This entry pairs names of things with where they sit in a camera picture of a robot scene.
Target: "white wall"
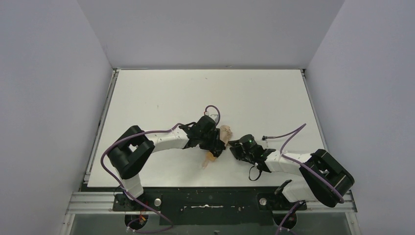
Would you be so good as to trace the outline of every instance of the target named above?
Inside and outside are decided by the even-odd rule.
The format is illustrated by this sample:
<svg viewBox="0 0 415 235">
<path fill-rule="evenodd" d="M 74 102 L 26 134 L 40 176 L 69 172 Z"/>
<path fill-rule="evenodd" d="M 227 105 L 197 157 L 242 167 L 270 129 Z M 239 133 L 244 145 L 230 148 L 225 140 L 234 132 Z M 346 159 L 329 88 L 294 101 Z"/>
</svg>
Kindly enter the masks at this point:
<svg viewBox="0 0 415 235">
<path fill-rule="evenodd" d="M 344 0 L 78 0 L 113 67 L 305 68 Z"/>
<path fill-rule="evenodd" d="M 56 234 L 111 78 L 76 0 L 0 2 L 0 234 Z"/>
<path fill-rule="evenodd" d="M 365 235 L 415 234 L 415 1 L 346 0 L 306 70 Z"/>
</svg>

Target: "glass panel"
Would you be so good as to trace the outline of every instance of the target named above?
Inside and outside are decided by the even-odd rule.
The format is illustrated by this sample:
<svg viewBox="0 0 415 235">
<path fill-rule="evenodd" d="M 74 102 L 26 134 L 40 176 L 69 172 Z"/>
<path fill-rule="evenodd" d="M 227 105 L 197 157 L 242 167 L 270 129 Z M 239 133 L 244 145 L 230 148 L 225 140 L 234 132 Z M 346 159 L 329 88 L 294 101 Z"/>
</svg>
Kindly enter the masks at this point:
<svg viewBox="0 0 415 235">
<path fill-rule="evenodd" d="M 351 235 L 350 228 L 344 213 L 298 213 L 297 225 L 293 231 L 297 235 Z M 159 226 L 159 217 L 151 215 L 142 229 L 154 230 Z M 71 235 L 104 235 L 124 234 L 126 226 L 123 214 L 77 214 L 73 222 Z M 258 224 L 240 225 L 180 225 L 160 235 L 273 235 L 277 226 L 259 226 Z"/>
</svg>

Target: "white table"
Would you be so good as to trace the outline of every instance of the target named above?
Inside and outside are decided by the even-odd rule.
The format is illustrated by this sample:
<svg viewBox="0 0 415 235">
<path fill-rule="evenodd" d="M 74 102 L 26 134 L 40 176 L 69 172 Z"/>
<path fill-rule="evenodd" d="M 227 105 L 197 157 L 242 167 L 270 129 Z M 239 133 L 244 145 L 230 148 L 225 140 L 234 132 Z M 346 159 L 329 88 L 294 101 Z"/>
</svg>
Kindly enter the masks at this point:
<svg viewBox="0 0 415 235">
<path fill-rule="evenodd" d="M 232 140 L 252 134 L 288 133 L 307 126 L 285 150 L 314 152 L 323 148 L 317 122 L 299 70 L 121 70 L 96 150 L 88 187 L 116 187 L 118 183 L 100 165 L 103 151 L 130 126 L 143 130 L 169 129 L 177 122 L 197 121 L 204 108 L 216 105 L 219 125 L 233 131 Z M 270 141 L 279 149 L 285 139 Z M 154 153 L 140 172 L 144 187 L 278 186 L 298 176 L 263 172 L 248 179 L 252 165 L 237 161 L 229 149 L 202 169 L 205 151 L 171 149 Z M 106 166 L 115 172 L 108 157 Z M 252 177 L 258 174 L 252 170 Z"/>
</svg>

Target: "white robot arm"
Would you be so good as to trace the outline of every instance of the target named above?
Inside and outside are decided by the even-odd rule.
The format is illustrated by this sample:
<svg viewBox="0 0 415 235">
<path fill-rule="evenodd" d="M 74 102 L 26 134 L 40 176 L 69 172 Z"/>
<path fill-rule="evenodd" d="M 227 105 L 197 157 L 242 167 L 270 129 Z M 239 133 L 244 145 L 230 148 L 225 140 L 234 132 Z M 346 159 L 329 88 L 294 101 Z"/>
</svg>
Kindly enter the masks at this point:
<svg viewBox="0 0 415 235">
<path fill-rule="evenodd" d="M 282 194 L 289 202 L 317 199 L 328 207 L 335 207 L 339 203 L 338 195 L 314 174 L 323 178 L 341 196 L 344 196 L 354 184 L 350 173 L 323 149 L 306 154 L 280 153 L 275 149 L 264 149 L 250 134 L 237 141 L 230 141 L 229 144 L 236 159 L 253 164 L 260 173 L 285 172 L 303 177 L 303 180 L 292 181 L 283 187 Z"/>
<path fill-rule="evenodd" d="M 216 128 L 217 115 L 205 115 L 198 122 L 179 125 L 169 132 L 151 131 L 152 133 L 131 138 L 116 145 L 108 153 L 111 164 L 116 168 L 119 178 L 133 197 L 143 194 L 143 187 L 139 172 L 143 168 L 150 154 L 171 148 L 185 149 L 199 146 L 210 151 L 213 156 L 219 157 L 225 149 L 225 143 L 220 139 L 220 130 Z M 132 126 L 118 139 L 142 133 L 138 126 Z"/>
</svg>

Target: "black mounting plate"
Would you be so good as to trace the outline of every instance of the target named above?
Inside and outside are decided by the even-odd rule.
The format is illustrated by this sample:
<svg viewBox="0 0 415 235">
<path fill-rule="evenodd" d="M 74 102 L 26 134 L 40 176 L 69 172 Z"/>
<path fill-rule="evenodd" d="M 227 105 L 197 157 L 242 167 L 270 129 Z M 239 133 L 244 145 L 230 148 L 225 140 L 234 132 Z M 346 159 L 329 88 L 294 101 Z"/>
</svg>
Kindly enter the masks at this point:
<svg viewBox="0 0 415 235">
<path fill-rule="evenodd" d="M 274 225 L 272 211 L 288 211 L 292 203 L 279 199 L 278 187 L 244 188 L 145 188 L 139 200 L 170 218 L 175 225 L 228 225 L 257 223 Z M 267 206 L 259 204 L 265 197 Z M 161 199 L 155 207 L 154 200 Z M 114 211 L 140 211 L 142 206 L 124 194 L 116 194 Z M 160 225 L 169 225 L 164 219 Z"/>
</svg>

